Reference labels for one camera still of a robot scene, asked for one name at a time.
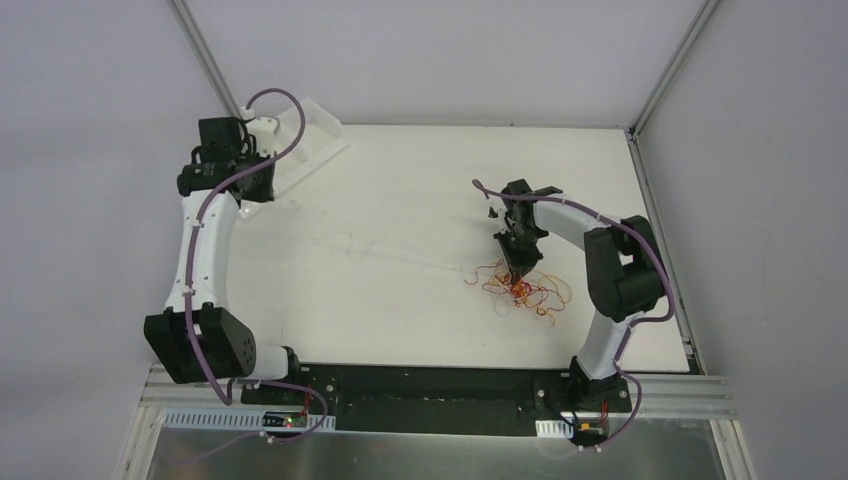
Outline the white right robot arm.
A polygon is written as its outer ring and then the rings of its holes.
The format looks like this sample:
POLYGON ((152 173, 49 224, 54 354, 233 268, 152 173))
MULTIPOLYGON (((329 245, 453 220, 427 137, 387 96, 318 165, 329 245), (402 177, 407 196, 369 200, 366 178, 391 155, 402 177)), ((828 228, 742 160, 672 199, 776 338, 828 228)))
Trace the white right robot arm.
POLYGON ((533 190, 523 179, 496 195, 503 206, 489 215, 499 223, 493 237, 510 285, 542 260, 537 243, 544 237, 555 235, 584 254, 592 322, 568 377, 545 388, 545 399, 561 411, 598 411, 616 402, 629 410, 620 359, 633 327, 651 322, 651 311, 670 290, 649 221, 642 216, 616 220, 566 198, 556 187, 533 190))

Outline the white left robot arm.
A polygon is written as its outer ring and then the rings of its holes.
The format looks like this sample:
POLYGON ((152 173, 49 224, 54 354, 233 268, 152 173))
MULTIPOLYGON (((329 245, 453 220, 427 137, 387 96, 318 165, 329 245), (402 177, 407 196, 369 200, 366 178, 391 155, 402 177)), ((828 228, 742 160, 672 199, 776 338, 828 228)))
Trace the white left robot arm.
POLYGON ((177 177, 183 235, 177 273, 162 312, 144 336, 177 384, 209 378, 267 380, 281 404, 297 402, 305 378, 288 347, 262 343, 228 307, 231 237, 243 202, 274 198, 274 168, 251 167, 278 153, 279 124, 268 117, 201 119, 200 144, 177 177))

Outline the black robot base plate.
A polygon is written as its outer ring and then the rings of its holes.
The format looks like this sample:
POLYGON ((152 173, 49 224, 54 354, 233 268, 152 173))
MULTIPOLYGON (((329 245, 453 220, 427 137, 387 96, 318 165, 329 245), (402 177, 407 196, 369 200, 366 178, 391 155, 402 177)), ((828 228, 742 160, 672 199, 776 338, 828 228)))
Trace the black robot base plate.
POLYGON ((305 364, 294 376, 319 399, 299 391, 261 385, 243 388, 246 405, 291 407, 320 415, 329 408, 341 431, 521 437, 536 433, 541 420, 589 421, 601 412, 627 415, 621 402, 598 411, 561 411, 544 397, 568 370, 485 369, 411 366, 305 364))

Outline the left controller board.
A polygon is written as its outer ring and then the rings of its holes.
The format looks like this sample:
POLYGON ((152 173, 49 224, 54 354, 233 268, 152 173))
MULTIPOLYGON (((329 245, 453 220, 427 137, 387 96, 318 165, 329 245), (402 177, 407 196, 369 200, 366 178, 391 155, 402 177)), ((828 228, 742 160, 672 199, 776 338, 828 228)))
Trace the left controller board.
POLYGON ((269 430, 305 429, 308 415, 303 412, 266 411, 262 415, 262 426, 269 430))

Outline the controller board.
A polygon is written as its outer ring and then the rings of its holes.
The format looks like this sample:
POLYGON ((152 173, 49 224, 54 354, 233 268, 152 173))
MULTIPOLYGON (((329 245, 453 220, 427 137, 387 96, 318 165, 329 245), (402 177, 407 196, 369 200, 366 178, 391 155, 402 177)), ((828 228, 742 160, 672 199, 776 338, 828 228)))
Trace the controller board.
POLYGON ((594 445, 608 438, 608 431, 601 423, 575 423, 571 440, 574 443, 594 445))
POLYGON ((308 415, 303 412, 266 411, 262 415, 262 426, 269 430, 305 429, 308 415))

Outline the right controller board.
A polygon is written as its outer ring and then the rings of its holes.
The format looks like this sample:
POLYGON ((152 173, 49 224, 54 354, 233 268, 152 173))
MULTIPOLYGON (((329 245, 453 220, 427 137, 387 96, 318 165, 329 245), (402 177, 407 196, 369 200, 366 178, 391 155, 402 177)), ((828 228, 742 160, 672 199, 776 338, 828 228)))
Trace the right controller board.
POLYGON ((608 438, 608 431, 601 423, 575 423, 571 440, 574 443, 594 445, 608 438))

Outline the aluminium frame rail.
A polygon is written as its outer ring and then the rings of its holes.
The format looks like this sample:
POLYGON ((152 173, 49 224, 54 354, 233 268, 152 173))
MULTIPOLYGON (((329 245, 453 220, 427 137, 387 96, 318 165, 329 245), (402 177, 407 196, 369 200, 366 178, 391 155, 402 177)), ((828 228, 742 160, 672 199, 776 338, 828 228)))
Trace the aluminium frame rail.
POLYGON ((579 448, 554 405, 567 373, 311 364, 330 408, 204 385, 150 369, 121 479, 752 479, 721 377, 639 374, 605 417, 609 441, 579 448))

